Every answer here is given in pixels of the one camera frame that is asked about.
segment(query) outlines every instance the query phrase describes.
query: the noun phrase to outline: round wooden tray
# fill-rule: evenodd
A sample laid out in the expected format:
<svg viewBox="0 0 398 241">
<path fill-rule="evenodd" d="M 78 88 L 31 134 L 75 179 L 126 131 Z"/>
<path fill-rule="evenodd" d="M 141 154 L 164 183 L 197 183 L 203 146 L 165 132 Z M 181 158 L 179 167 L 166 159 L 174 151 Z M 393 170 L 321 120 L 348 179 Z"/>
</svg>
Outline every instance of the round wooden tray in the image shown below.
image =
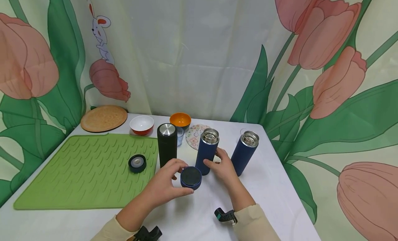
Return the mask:
<svg viewBox="0 0 398 241">
<path fill-rule="evenodd" d="M 80 121 L 82 128 L 92 133 L 109 131 L 121 126 L 127 119 L 127 112 L 116 105 L 103 105 L 87 112 Z"/>
</svg>

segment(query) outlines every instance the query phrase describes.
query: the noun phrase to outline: floral coaster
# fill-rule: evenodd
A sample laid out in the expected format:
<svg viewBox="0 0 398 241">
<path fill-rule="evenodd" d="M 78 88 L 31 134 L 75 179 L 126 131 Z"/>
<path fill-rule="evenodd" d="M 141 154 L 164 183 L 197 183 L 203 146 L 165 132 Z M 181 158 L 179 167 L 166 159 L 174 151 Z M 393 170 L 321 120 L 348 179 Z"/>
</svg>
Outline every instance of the floral coaster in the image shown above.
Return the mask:
<svg viewBox="0 0 398 241">
<path fill-rule="evenodd" d="M 191 126 L 191 128 L 189 128 L 188 132 L 185 135 L 185 139 L 189 146 L 193 147 L 195 150 L 198 150 L 200 136 L 207 128 L 211 127 L 204 124 L 196 124 L 194 126 Z"/>
</svg>

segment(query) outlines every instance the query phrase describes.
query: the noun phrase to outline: pink tulip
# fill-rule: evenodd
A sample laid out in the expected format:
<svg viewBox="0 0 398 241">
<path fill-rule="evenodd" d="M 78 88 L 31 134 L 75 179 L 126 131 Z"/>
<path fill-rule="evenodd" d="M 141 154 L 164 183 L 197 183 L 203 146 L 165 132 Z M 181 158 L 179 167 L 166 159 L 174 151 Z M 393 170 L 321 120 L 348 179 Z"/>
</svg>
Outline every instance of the pink tulip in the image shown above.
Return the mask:
<svg viewBox="0 0 398 241">
<path fill-rule="evenodd" d="M 97 60 L 90 67 L 90 79 L 99 92 L 105 97 L 127 102 L 131 93 L 128 84 L 119 78 L 115 66 L 105 60 Z"/>
<path fill-rule="evenodd" d="M 315 81 L 312 94 L 314 108 L 310 117 L 324 118 L 333 113 L 361 86 L 365 79 L 366 61 L 353 47 L 344 48 L 335 65 L 324 71 Z"/>
<path fill-rule="evenodd" d="M 367 240 L 398 240 L 398 167 L 375 162 L 346 166 L 339 176 L 337 199 Z"/>
<path fill-rule="evenodd" d="M 282 25 L 299 34 L 317 0 L 275 0 Z"/>
<path fill-rule="evenodd" d="M 0 13 L 0 90 L 14 99 L 49 92 L 59 73 L 42 35 L 18 18 Z"/>
<path fill-rule="evenodd" d="M 317 0 L 298 36 L 288 63 L 304 69 L 320 69 L 347 39 L 359 16 L 361 3 Z"/>
</svg>

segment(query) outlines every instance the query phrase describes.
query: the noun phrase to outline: glass cup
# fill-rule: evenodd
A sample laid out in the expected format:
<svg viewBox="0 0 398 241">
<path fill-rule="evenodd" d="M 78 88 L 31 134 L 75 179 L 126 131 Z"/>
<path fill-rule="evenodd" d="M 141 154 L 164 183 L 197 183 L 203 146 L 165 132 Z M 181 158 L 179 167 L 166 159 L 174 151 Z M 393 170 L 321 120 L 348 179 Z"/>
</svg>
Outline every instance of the glass cup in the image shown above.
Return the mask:
<svg viewBox="0 0 398 241">
<path fill-rule="evenodd" d="M 180 147 L 184 139 L 184 129 L 177 127 L 177 147 Z"/>
</svg>

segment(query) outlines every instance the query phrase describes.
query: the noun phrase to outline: round coaster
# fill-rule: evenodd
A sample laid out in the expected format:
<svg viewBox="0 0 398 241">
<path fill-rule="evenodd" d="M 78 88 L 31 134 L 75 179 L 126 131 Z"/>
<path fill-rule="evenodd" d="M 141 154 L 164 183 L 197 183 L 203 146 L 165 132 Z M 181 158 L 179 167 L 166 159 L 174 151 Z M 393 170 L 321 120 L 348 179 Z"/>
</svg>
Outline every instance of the round coaster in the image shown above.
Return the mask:
<svg viewBox="0 0 398 241">
<path fill-rule="evenodd" d="M 196 124 L 191 126 L 185 135 L 185 140 L 189 146 L 193 147 L 195 150 L 198 150 L 200 136 L 207 128 L 210 128 L 210 126 L 204 124 Z"/>
<path fill-rule="evenodd" d="M 100 133 L 121 126 L 127 119 L 127 112 L 116 105 L 103 105 L 87 112 L 80 121 L 85 131 Z"/>
</svg>

